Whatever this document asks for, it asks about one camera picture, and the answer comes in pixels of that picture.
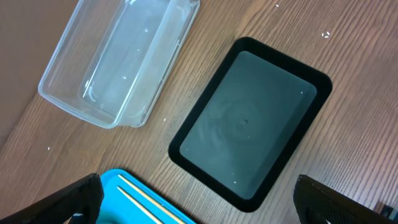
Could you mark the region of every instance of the black tray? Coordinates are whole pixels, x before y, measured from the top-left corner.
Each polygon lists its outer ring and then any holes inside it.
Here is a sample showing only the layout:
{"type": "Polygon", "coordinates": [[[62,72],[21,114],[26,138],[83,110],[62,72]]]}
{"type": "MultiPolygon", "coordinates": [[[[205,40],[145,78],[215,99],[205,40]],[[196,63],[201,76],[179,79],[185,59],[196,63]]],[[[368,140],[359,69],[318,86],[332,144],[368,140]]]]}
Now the black tray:
{"type": "Polygon", "coordinates": [[[322,72],[241,38],[176,133],[169,156],[236,208],[255,211],[331,89],[322,72]]]}

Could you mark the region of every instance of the clear plastic container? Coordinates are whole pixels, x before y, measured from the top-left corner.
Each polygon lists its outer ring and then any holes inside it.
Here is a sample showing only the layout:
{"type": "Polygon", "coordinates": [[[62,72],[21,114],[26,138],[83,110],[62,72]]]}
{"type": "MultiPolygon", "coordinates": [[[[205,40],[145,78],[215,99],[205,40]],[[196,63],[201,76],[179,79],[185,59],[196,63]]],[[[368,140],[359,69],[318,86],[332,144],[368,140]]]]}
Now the clear plastic container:
{"type": "Polygon", "coordinates": [[[102,128],[142,126],[199,4],[199,0],[79,0],[39,93],[102,128]]]}

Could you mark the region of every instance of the wood grain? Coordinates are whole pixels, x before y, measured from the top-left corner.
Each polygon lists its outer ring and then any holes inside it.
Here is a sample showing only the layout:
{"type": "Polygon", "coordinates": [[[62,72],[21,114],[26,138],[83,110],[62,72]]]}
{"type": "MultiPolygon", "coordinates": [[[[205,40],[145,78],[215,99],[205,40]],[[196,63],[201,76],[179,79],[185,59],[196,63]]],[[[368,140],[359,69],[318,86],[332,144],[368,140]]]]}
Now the wood grain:
{"type": "Polygon", "coordinates": [[[398,206],[397,7],[394,0],[202,0],[142,128],[97,128],[34,96],[0,150],[0,217],[90,172],[115,167],[203,223],[298,223],[292,192],[299,174],[369,208],[378,202],[398,206]],[[327,39],[321,36],[326,31],[327,39]],[[244,36],[325,72],[334,88],[253,213],[232,207],[167,155],[173,135],[232,43],[244,36]]]}

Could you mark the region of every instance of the table surface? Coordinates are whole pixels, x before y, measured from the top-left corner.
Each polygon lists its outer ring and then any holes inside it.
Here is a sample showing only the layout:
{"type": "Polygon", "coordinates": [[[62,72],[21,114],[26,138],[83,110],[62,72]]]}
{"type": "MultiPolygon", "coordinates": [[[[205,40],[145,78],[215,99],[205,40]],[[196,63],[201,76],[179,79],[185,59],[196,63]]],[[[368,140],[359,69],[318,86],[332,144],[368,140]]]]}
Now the table surface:
{"type": "MultiPolygon", "coordinates": [[[[51,50],[32,52],[31,57],[48,62],[75,4],[76,0],[59,1],[54,6],[52,22],[58,21],[59,28],[46,45],[51,50]]],[[[377,203],[397,206],[397,6],[395,0],[201,0],[196,21],[143,127],[101,129],[38,93],[33,96],[0,149],[0,217],[89,173],[116,167],[205,223],[298,223],[292,193],[299,174],[369,208],[377,203]],[[232,207],[167,154],[173,135],[227,51],[245,36],[326,73],[333,82],[329,99],[253,213],[232,207]]],[[[32,72],[43,71],[37,67],[32,72]]]]}

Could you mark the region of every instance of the blue tray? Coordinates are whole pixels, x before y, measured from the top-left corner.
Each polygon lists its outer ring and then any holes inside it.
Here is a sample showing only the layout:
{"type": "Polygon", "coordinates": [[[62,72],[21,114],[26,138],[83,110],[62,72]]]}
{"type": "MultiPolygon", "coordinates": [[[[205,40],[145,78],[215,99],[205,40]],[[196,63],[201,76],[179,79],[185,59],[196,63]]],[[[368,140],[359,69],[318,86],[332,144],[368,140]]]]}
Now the blue tray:
{"type": "Polygon", "coordinates": [[[130,224],[130,223],[153,223],[144,212],[135,206],[126,196],[120,192],[117,187],[119,186],[125,190],[130,196],[136,199],[141,205],[148,209],[154,216],[156,216],[163,223],[177,223],[169,217],[162,210],[157,208],[154,204],[148,201],[140,193],[136,192],[132,187],[125,183],[118,177],[121,174],[127,180],[130,180],[135,186],[144,191],[147,195],[158,201],[168,211],[179,217],[185,223],[195,223],[186,215],[176,209],[173,205],[169,204],[162,197],[157,195],[151,189],[139,182],[133,176],[121,169],[112,169],[105,172],[101,176],[101,182],[104,188],[104,200],[101,204],[101,211],[97,219],[97,223],[115,223],[115,224],[130,224]]]}

